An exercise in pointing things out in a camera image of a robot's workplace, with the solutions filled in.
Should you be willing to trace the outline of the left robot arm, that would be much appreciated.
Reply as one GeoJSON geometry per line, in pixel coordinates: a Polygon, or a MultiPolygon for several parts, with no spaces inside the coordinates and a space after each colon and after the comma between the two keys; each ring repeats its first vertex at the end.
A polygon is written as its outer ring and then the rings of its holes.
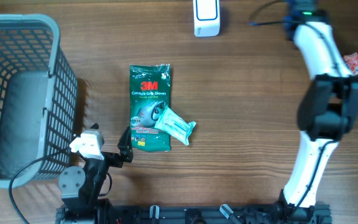
{"type": "Polygon", "coordinates": [[[83,131],[70,144],[70,151],[79,155],[84,161],[83,167],[70,166],[58,178],[62,191],[64,206],[71,212],[78,213],[95,207],[102,196],[101,188],[111,167],[121,168],[125,162],[133,160],[131,128],[123,132],[117,148],[118,153],[103,152],[104,138],[94,124],[83,131]]]}

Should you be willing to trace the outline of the orange Kleenex tissue pack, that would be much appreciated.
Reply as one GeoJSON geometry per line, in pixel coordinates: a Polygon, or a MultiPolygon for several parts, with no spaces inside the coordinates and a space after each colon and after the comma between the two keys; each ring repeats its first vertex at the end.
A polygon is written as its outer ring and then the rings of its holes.
{"type": "Polygon", "coordinates": [[[353,75],[358,75],[358,53],[343,56],[346,65],[353,75]]]}

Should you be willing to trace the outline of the green 3M gloves packet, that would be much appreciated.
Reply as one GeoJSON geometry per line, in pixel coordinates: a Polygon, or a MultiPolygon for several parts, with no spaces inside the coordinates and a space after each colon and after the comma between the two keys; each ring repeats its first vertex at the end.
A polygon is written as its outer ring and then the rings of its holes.
{"type": "Polygon", "coordinates": [[[132,146],[147,152],[169,151],[170,135],[155,128],[155,124],[170,106],[171,67],[131,65],[129,70],[132,146]]]}

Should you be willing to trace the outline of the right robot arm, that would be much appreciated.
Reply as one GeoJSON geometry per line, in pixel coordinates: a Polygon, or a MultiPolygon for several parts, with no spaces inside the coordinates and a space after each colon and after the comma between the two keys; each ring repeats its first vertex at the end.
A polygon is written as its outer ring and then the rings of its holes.
{"type": "Polygon", "coordinates": [[[317,1],[288,1],[285,30],[301,52],[311,84],[297,113],[300,147],[283,189],[295,214],[311,209],[331,154],[358,115],[358,77],[341,57],[326,11],[317,1]]]}

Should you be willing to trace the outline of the white teal wet wipes pack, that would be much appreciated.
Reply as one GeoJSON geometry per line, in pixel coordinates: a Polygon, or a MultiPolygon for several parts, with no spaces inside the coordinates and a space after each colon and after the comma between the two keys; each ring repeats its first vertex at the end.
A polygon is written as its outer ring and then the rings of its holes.
{"type": "Polygon", "coordinates": [[[195,121],[187,123],[171,108],[167,107],[157,120],[154,128],[159,129],[181,141],[184,145],[190,144],[189,137],[196,126],[195,121]]]}

